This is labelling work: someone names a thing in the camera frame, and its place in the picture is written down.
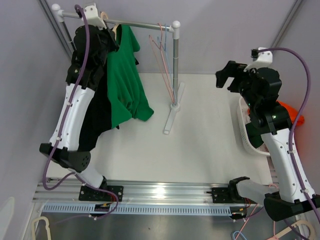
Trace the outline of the orange t shirt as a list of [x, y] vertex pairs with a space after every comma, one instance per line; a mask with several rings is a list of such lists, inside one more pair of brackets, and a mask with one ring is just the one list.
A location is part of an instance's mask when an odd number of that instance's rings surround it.
[[291, 129], [298, 111], [278, 100], [247, 100], [248, 115], [253, 126], [262, 132], [276, 132]]

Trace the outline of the beige hanger with green shirt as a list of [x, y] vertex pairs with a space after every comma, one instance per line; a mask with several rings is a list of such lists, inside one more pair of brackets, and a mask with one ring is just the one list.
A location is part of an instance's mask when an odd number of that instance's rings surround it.
[[120, 27], [121, 25], [119, 23], [115, 23], [113, 28], [112, 28], [112, 32], [114, 33], [114, 39], [117, 40], [117, 33], [118, 33], [118, 28]]

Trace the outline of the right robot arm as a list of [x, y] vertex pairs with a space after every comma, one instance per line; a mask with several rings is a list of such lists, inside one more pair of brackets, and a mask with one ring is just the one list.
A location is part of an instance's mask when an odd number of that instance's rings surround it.
[[268, 149], [278, 180], [278, 189], [272, 190], [246, 176], [234, 178], [228, 185], [228, 198], [235, 203], [247, 198], [263, 205], [275, 222], [317, 210], [320, 196], [310, 186], [290, 137], [289, 112], [277, 101], [282, 86], [278, 71], [269, 67], [246, 70], [246, 64], [230, 60], [215, 76], [217, 88], [233, 79], [227, 89], [239, 93], [249, 107], [250, 122]]

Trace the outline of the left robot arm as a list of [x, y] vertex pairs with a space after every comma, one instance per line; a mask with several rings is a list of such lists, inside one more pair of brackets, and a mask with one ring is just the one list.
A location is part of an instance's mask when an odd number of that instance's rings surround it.
[[106, 63], [109, 53], [118, 50], [115, 34], [108, 28], [83, 25], [76, 29], [75, 49], [67, 70], [64, 102], [54, 133], [48, 143], [41, 143], [46, 156], [42, 184], [46, 190], [50, 163], [69, 171], [88, 188], [97, 201], [107, 197], [106, 178], [91, 165], [91, 149], [98, 137], [92, 119], [100, 87], [106, 85]]

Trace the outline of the bright green t shirt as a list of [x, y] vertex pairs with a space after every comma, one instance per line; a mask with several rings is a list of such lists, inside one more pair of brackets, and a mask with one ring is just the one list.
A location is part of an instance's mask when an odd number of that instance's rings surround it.
[[112, 128], [132, 118], [146, 122], [154, 114], [136, 65], [135, 53], [140, 45], [128, 25], [116, 28], [116, 42], [118, 50], [107, 57], [107, 96]]

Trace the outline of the white and dark green shirt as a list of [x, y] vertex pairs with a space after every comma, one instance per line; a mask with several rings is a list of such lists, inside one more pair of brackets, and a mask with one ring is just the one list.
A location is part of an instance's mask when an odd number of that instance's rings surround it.
[[250, 144], [256, 149], [259, 148], [264, 143], [260, 130], [255, 128], [251, 122], [247, 123], [245, 128]]

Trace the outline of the blue wire hanger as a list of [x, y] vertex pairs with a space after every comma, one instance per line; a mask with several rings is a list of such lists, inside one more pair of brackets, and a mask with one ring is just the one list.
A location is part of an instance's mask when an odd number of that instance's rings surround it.
[[161, 52], [165, 55], [165, 60], [163, 60], [163, 65], [165, 66], [167, 81], [170, 84], [171, 94], [173, 98], [172, 102], [175, 103], [176, 94], [174, 91], [173, 75], [172, 75], [172, 71], [169, 63], [168, 51], [167, 51], [167, 25], [166, 24], [164, 25], [165, 30], [163, 30], [163, 26], [160, 23], [158, 23], [157, 25], [159, 26], [161, 31], [161, 37], [160, 39], [158, 39], [158, 43], [160, 45]]

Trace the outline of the pink wire hanger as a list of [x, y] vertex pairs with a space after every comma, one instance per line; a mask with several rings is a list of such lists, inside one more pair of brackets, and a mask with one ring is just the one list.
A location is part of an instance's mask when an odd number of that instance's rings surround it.
[[166, 90], [169, 94], [171, 103], [173, 104], [173, 96], [172, 96], [172, 91], [171, 91], [171, 87], [170, 87], [170, 83], [168, 82], [167, 79], [167, 74], [165, 71], [165, 66], [163, 61], [166, 60], [165, 54], [162, 53], [162, 49], [160, 48], [160, 44], [158, 43], [158, 40], [161, 38], [161, 32], [160, 32], [160, 36], [157, 37], [157, 40], [155, 40], [151, 35], [148, 36], [149, 39], [149, 43], [153, 52], [153, 55], [155, 57], [156, 63], [158, 65], [158, 69], [160, 71], [160, 74], [162, 76], [162, 79], [164, 81]]

